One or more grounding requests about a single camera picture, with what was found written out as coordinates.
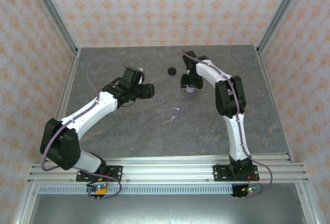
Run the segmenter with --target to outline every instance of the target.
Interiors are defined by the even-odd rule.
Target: table surface
[[[225,122],[215,105],[215,90],[206,80],[201,90],[189,94],[180,88],[186,73],[181,46],[83,48],[76,70],[67,115],[95,97],[86,79],[88,63],[111,56],[126,65],[141,67],[144,83],[153,83],[155,96],[138,99],[132,106],[120,107],[102,118],[80,140],[82,150],[100,157],[192,156],[228,154],[229,140]],[[287,152],[287,144],[276,118],[269,92],[254,47],[185,46],[196,55],[208,56],[222,71],[240,76],[246,108],[244,127],[251,153]],[[167,73],[175,67],[176,75]],[[99,90],[117,77],[124,67],[100,61],[91,70]]]

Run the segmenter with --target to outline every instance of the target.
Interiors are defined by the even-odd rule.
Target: black joint motor
[[[62,122],[52,118],[46,123],[43,132],[40,153],[44,153],[53,135],[62,126]],[[59,165],[63,170],[69,170],[79,160],[81,154],[78,135],[75,129],[64,128],[49,148],[47,158]]]
[[[244,113],[244,108],[246,107],[246,98],[244,94],[242,79],[239,76],[233,76],[230,78],[230,81],[234,86],[234,90],[237,96],[239,112]],[[228,81],[218,81],[216,83],[216,106],[218,112],[222,116],[233,118],[233,116],[237,113],[237,105]]]
[[[186,52],[190,57],[197,58],[198,60],[207,60],[209,59],[206,56],[199,56],[197,57],[196,54],[191,50]],[[188,74],[183,74],[181,77],[181,88],[185,88],[186,86],[189,86],[191,88],[197,88],[201,89],[203,87],[203,78],[197,74],[196,71],[196,62],[192,60],[191,58],[187,57],[186,55],[182,56],[186,69],[189,70]]]
[[[102,88],[103,92],[108,92],[117,99],[118,107],[137,98],[149,99],[155,94],[153,84],[142,84],[144,73],[138,68],[127,67],[123,77],[118,80],[118,84],[112,82]]]

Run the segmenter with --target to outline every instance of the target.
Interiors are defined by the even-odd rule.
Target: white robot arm
[[[203,78],[215,88],[217,111],[223,116],[229,136],[229,165],[216,165],[216,181],[258,178],[257,167],[251,161],[244,133],[244,108],[246,106],[242,80],[230,76],[214,66],[206,56],[197,57],[193,51],[184,52],[183,60],[188,74],[181,78],[181,88],[191,93],[203,87]]]
[[[92,153],[82,151],[79,140],[101,118],[115,111],[124,103],[130,100],[135,101],[137,98],[153,97],[154,85],[142,84],[143,81],[144,73],[141,70],[127,67],[122,78],[117,78],[104,86],[98,97],[80,110],[60,121],[54,118],[49,120],[45,126],[40,152],[42,154],[46,152],[46,156],[64,170],[77,168],[102,175],[106,167],[105,161]],[[71,123],[63,128],[63,124],[69,121]],[[60,128],[63,130],[46,151],[50,140]]]
[[[207,64],[212,64],[211,60],[204,60],[204,62]],[[226,79],[222,77],[217,71],[202,63],[196,64],[196,72],[199,76],[204,77],[209,83],[211,83],[213,87],[216,87],[216,83],[219,81],[226,81]],[[235,161],[246,159],[247,155],[244,153],[243,148],[241,146],[241,139],[240,139],[239,128],[237,125],[236,117],[233,116],[232,118],[229,118],[228,116],[223,116],[223,118],[225,120],[228,136],[229,136],[229,143],[230,143],[229,155]],[[239,120],[242,129],[243,144],[246,152],[250,154],[248,147],[246,146],[243,119],[244,119],[244,114],[240,113]]]

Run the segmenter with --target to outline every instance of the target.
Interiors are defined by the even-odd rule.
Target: vertical metal post
[[[281,5],[279,6],[272,22],[270,23],[265,35],[263,36],[260,45],[257,47],[257,51],[260,55],[262,52],[266,50],[268,43],[276,32],[279,24],[281,23],[283,17],[286,14],[286,11],[290,7],[293,0],[283,0]]]
[[[36,204],[39,184],[27,184],[22,196],[21,204],[16,214],[14,224],[30,223],[32,212]]]
[[[65,80],[64,87],[62,89],[61,99],[55,113],[55,119],[60,120],[65,117],[65,112],[67,111],[68,102],[70,98],[71,88],[74,80],[74,75],[76,74],[76,69],[78,66],[79,56],[81,48],[77,49],[77,52],[72,58],[71,65]]]
[[[53,19],[56,27],[58,28],[58,31],[62,35],[62,37],[63,37],[65,43],[67,44],[68,48],[70,49],[71,53],[74,55],[76,52],[76,46],[75,46],[69,32],[67,31],[67,28],[65,27],[60,15],[56,11],[53,2],[51,0],[41,0],[41,1],[45,5],[45,8],[49,12],[49,15]]]

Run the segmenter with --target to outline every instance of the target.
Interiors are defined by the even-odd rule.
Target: black mounting plate
[[[106,172],[105,174],[111,172],[109,174],[110,177],[113,177],[113,178],[121,181],[122,174],[123,174],[123,166],[106,166],[105,172]],[[83,171],[78,171],[76,181],[77,182],[95,182],[98,180],[98,178],[99,178],[98,176],[93,176],[93,175],[87,174]]]
[[[232,172],[229,170],[229,165],[217,164],[213,166],[213,177],[214,177],[214,181],[216,182],[217,181],[248,181],[249,180],[248,174],[259,180],[259,172],[256,165],[252,165],[251,170],[239,174],[238,178],[235,178]]]

